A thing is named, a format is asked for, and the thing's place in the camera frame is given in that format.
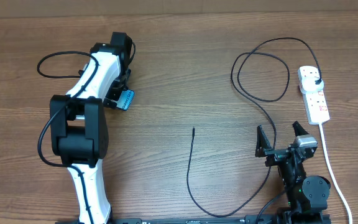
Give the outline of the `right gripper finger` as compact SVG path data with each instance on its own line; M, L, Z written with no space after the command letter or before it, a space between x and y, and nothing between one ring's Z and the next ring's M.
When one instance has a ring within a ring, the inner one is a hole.
M268 152L272 151L272 146L261 125L257 127L257 142L255 148L255 157L266 157Z
M303 136L303 135L308 135L308 132L302 127L302 125L298 122L295 121L292 124L295 136Z

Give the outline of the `blue screen smartphone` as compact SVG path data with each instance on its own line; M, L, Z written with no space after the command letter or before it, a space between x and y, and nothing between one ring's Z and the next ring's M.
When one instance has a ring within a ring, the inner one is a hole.
M127 111L135 97L133 90L122 91L119 100L117 101L117 107L123 111Z

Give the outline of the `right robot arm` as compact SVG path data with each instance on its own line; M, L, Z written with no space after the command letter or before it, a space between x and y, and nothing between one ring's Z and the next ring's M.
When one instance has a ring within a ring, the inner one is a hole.
M329 215L323 214L328 208L331 183L319 175L308 176L303 162L312 158L318 148L314 136L295 121L295 140L285 149L273 149L264 130L257 127L256 157L266 158L267 167L278 167L284 190L271 199L254 218L246 218L253 223L330 223ZM288 199L288 207L279 208L273 215L264 211L282 195Z

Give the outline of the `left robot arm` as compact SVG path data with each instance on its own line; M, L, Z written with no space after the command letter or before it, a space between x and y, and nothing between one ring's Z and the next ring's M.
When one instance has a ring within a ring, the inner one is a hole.
M135 43L125 32L113 32L108 44L96 43L86 56L90 61L78 72L78 82L65 95L50 100L53 153L60 157L73 179L80 215L76 223L112 223L103 159L109 145L105 108L129 109L135 96L128 89L129 65Z

